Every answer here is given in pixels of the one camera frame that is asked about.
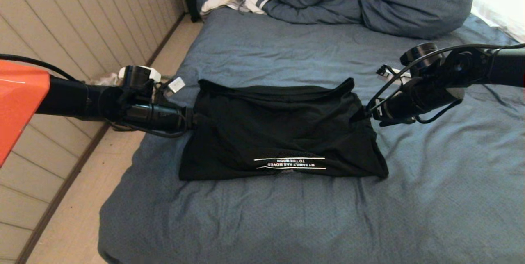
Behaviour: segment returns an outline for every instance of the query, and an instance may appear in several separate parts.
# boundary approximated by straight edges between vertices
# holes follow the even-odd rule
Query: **wood paneled wall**
[[[89,81],[145,64],[184,12],[182,0],[0,0],[0,53]],[[101,127],[35,115],[0,169],[0,263],[14,262]]]

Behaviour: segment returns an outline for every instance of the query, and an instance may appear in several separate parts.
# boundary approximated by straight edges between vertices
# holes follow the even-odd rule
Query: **floor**
[[[151,67],[173,75],[202,28],[185,16]],[[113,192],[144,137],[108,130],[62,200],[29,264],[103,264],[97,252],[99,210]]]

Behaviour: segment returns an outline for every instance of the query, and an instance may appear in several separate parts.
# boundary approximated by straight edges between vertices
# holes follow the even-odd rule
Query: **black t-shirt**
[[[221,180],[282,171],[329,176],[388,176],[353,79],[318,86],[227,88],[200,80],[195,131],[180,179]]]

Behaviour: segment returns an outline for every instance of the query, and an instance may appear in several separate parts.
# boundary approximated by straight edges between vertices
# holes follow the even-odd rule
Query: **mattress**
[[[424,40],[362,25],[291,25],[218,9],[176,76],[191,107],[207,79],[225,86],[334,88],[353,77],[367,102],[375,70]],[[513,44],[480,19],[434,40]],[[523,89],[475,85],[428,125],[379,128],[390,176],[286,172],[181,181],[180,139],[146,135],[100,212],[110,263],[495,263],[523,260]]]

